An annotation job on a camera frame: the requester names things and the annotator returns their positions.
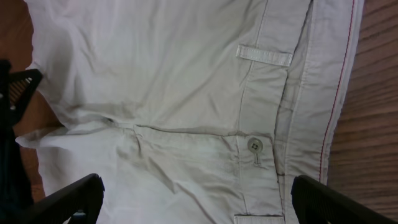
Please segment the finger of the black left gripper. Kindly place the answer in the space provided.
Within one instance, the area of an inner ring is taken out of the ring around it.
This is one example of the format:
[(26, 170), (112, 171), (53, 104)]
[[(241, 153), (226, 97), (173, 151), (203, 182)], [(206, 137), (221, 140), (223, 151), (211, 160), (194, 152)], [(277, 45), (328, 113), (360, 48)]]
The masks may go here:
[(6, 117), (17, 124), (23, 117), (43, 75), (37, 69), (6, 75)]

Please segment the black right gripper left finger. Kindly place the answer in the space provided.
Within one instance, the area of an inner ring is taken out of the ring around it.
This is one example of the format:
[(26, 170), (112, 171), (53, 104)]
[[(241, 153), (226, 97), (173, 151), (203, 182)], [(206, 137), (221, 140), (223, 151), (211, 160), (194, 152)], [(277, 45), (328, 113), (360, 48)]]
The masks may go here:
[(101, 177), (89, 174), (28, 208), (18, 216), (18, 222), (95, 224), (103, 204), (104, 191)]

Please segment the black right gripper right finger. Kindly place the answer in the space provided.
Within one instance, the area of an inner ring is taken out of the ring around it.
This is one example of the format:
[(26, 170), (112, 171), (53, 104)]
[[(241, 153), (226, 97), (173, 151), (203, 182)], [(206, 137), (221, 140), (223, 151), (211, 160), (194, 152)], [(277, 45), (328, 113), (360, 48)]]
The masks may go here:
[(397, 224), (307, 175), (294, 179), (291, 196), (300, 224)]

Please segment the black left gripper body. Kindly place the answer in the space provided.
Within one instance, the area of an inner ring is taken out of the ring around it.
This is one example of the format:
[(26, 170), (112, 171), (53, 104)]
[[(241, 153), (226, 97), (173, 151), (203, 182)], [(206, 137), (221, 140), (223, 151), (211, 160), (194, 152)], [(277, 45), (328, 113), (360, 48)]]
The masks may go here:
[(12, 219), (34, 204), (13, 126), (6, 117), (6, 75), (11, 64), (1, 60), (1, 222)]

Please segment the beige khaki shorts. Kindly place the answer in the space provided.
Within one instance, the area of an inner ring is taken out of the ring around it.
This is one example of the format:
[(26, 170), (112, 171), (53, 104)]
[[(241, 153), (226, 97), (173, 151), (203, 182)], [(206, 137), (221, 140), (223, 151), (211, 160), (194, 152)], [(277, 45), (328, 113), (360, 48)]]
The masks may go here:
[(96, 173), (100, 223), (297, 223), (294, 178), (327, 181), (362, 1), (27, 6), (46, 195)]

